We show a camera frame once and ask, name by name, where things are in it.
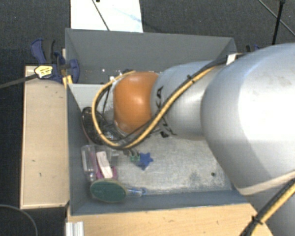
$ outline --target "white paper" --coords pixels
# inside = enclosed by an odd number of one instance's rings
[[[94,1],[109,30],[143,32],[139,0]],[[106,30],[92,0],[71,0],[71,28]]]

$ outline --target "clear plastic object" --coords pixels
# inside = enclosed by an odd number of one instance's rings
[[[81,147],[83,171],[89,182],[96,180],[97,160],[95,145],[84,145]]]
[[[147,189],[145,188],[134,188],[134,187],[126,187],[127,189],[127,197],[141,197],[147,194]]]

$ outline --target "small bottle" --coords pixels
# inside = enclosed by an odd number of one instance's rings
[[[82,165],[84,173],[89,182],[96,180],[97,160],[95,145],[84,145],[81,147]]]

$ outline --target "blue clamp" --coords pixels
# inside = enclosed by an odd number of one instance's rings
[[[54,52],[54,40],[34,40],[30,45],[32,55],[37,59],[39,65],[47,64],[52,67],[52,76],[46,79],[62,83],[62,78],[66,75],[72,76],[72,82],[77,83],[80,76],[80,68],[76,59],[71,59],[66,64],[60,52]]]

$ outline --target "blue object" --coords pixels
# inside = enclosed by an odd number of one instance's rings
[[[154,160],[151,158],[151,153],[139,153],[140,161],[137,162],[137,166],[139,166],[142,170],[145,170],[146,167],[153,162]]]
[[[53,75],[48,80],[62,83],[61,70],[66,70],[66,75],[72,76],[72,82],[77,83],[80,76],[80,68],[76,59],[71,59],[69,64],[65,63],[60,52],[53,52],[54,41],[46,41],[42,38],[34,40],[30,45],[32,55],[37,59],[39,65],[47,64],[52,66]]]

